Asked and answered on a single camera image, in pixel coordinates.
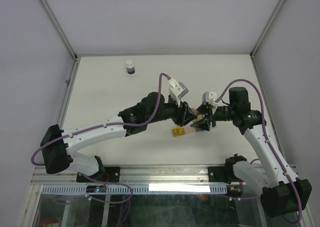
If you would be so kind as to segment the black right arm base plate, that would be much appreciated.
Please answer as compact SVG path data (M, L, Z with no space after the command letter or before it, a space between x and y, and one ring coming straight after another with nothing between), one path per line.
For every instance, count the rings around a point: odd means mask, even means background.
M232 180L225 166L209 166L207 168L208 181L210 183L223 182L230 184Z

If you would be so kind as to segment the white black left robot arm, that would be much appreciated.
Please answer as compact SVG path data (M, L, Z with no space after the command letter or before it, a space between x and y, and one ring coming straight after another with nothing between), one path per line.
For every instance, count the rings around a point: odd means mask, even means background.
M183 127L196 118L187 102L177 104L171 97L165 101L162 94L151 92L136 105L95 125L65 130L57 124L52 125L40 142L46 173L57 174L69 169L83 173L93 181L100 181L105 175L101 159L81 154L79 150L106 140L141 133L148 124L171 119Z

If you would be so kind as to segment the clear glass pill bottle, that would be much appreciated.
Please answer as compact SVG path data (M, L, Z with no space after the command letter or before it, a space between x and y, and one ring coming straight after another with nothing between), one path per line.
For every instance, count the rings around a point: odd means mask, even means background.
M192 123L196 123L198 121L201 121L203 118L204 118L204 115L201 114L200 112L196 111L195 114L197 115L197 118L196 119L193 119L192 120Z

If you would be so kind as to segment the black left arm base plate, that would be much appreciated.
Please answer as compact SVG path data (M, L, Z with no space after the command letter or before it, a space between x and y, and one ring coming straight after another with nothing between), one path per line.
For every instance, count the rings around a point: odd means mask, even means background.
M77 183L106 183L106 182L115 182L120 181L121 168L119 166L105 166L104 171L99 171L91 176L89 179L84 177L82 173L78 173L76 176Z

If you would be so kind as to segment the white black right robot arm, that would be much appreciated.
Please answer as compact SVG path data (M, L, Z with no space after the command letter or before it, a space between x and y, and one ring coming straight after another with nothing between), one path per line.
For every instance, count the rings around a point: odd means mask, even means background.
M232 87L228 94L229 103L219 106L217 94L205 92L202 104L197 108L203 117L192 127L210 131L219 121L231 121L252 146L264 173L256 170L242 155L235 154L225 160L221 170L213 173L214 177L227 184L244 181L259 197L264 212L270 218L294 212L302 214L312 191L310 182L300 179L281 152L273 147L262 113L251 109L247 89Z

